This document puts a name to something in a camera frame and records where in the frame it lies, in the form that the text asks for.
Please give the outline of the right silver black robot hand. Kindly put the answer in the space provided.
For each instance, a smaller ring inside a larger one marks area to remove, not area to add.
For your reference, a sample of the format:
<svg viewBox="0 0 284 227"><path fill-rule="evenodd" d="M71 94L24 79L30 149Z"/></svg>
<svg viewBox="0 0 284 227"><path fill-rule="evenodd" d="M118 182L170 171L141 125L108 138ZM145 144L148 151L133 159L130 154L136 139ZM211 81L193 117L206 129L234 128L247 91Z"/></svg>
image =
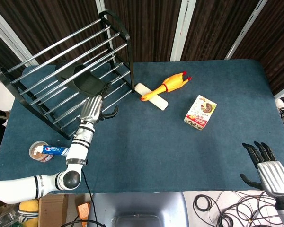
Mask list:
<svg viewBox="0 0 284 227"><path fill-rule="evenodd" d="M241 179L248 186L265 191L273 198L284 197L284 167L278 161L271 148L261 142L254 142L254 146L242 143L257 170L260 181L252 182L246 175L240 174Z"/></svg>

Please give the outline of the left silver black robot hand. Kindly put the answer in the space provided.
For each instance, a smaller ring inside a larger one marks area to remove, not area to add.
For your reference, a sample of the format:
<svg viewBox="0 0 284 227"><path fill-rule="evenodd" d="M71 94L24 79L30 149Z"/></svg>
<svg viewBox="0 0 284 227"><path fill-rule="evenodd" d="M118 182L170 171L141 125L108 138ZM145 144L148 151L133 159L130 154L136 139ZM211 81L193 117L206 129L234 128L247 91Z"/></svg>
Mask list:
<svg viewBox="0 0 284 227"><path fill-rule="evenodd" d="M96 124L99 121L107 120L114 118L119 110L119 106L115 106L114 111L112 113L102 113L102 105L106 96L107 90L110 88L111 83L107 83L104 85L102 91L99 95L96 95L92 98L89 98L81 111L80 119L85 122L89 122L92 124Z"/></svg>

